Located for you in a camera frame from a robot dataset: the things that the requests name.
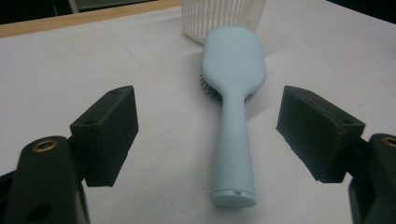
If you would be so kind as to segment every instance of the wooden table edge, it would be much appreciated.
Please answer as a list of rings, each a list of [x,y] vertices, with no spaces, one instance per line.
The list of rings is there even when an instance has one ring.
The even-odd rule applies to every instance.
[[[103,21],[117,17],[130,16],[150,11],[164,10],[181,6],[182,0],[157,0],[124,7],[113,7],[90,12],[52,17],[33,21],[21,21],[0,25],[0,37],[25,35],[48,31],[93,21]]]

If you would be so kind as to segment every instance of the hairbrush bristles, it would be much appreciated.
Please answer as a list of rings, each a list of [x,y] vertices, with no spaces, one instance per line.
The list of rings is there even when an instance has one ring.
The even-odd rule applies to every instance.
[[[204,93],[216,104],[221,105],[222,104],[222,97],[221,94],[216,91],[213,87],[211,87],[206,81],[204,76],[201,74],[200,75],[200,82],[201,82],[201,88],[204,90]],[[254,91],[253,93],[249,94],[245,98],[245,104],[250,102],[250,100],[253,98],[253,95],[256,92]]]

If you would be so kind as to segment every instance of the white plastic container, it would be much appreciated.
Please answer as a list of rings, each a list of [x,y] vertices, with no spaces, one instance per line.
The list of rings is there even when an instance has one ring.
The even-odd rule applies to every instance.
[[[204,43],[206,33],[221,25],[237,25],[255,32],[266,0],[183,0],[184,33]]]

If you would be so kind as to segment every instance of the white tabletop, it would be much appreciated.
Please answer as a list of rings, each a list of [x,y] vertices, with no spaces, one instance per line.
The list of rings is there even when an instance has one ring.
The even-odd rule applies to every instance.
[[[324,0],[268,0],[257,34],[267,79],[247,104],[258,204],[210,202],[220,106],[200,88],[203,47],[180,7],[0,39],[0,175],[37,138],[133,85],[139,133],[113,188],[86,188],[92,224],[352,223],[347,186],[316,182],[276,130],[283,87],[311,90],[396,134],[396,25]]]

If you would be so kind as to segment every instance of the black plastic mount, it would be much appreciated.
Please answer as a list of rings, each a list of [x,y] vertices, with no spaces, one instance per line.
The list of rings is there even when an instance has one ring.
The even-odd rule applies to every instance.
[[[396,137],[361,139],[364,123],[312,91],[286,86],[276,127],[312,176],[340,183],[352,176],[355,224],[396,222]]]
[[[134,88],[106,93],[70,128],[30,143],[0,177],[0,223],[90,223],[81,181],[114,185],[138,132]]]

